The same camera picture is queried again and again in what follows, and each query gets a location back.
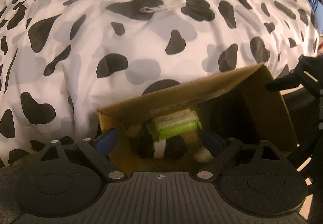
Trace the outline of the black bag white band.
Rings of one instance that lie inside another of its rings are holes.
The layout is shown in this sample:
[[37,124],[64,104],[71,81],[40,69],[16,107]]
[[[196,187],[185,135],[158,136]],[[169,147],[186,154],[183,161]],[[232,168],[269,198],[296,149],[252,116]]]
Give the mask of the black bag white band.
[[140,158],[179,160],[187,152],[187,145],[180,135],[154,141],[147,134],[139,138],[136,153]]

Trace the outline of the green wet wipes pack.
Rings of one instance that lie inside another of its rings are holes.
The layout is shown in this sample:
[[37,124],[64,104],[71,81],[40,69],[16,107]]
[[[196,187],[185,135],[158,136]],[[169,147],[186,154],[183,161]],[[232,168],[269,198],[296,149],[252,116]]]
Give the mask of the green wet wipes pack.
[[153,140],[158,142],[195,129],[201,129],[201,123],[196,111],[185,109],[153,118],[145,122],[145,127]]

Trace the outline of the brown cardboard box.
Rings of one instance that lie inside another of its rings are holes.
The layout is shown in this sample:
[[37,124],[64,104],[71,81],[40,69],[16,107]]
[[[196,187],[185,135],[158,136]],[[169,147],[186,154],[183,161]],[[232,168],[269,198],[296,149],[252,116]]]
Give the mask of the brown cardboard box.
[[[245,144],[271,141],[280,151],[294,151],[295,130],[286,104],[279,92],[269,92],[266,84],[273,77],[263,64],[239,68],[180,84],[164,79],[151,84],[140,97],[98,110],[102,132],[115,128],[116,146],[110,161],[125,174],[134,172],[196,173],[202,163],[194,154],[202,147],[202,130],[223,139],[236,138]],[[189,143],[183,156],[142,158],[140,137],[148,120],[185,109],[197,112],[201,129],[187,133]]]

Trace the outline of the cow print blanket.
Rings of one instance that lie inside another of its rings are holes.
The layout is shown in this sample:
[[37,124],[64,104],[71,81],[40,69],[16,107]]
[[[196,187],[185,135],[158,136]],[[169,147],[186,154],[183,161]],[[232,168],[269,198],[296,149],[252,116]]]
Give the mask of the cow print blanket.
[[94,137],[96,111],[151,84],[257,63],[274,77],[319,33],[307,0],[1,0],[1,166],[62,137]]

